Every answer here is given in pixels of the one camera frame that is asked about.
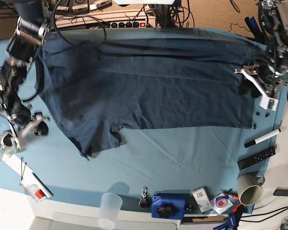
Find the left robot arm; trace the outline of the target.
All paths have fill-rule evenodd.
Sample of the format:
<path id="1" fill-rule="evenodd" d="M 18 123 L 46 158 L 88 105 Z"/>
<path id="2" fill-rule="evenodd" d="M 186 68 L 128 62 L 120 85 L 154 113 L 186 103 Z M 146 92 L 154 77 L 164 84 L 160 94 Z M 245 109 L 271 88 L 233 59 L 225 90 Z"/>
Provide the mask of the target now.
<path id="1" fill-rule="evenodd" d="M 268 97 L 276 98 L 287 82 L 288 6 L 284 0 L 257 0 L 258 20 L 265 51 L 253 57 L 257 80 Z"/>

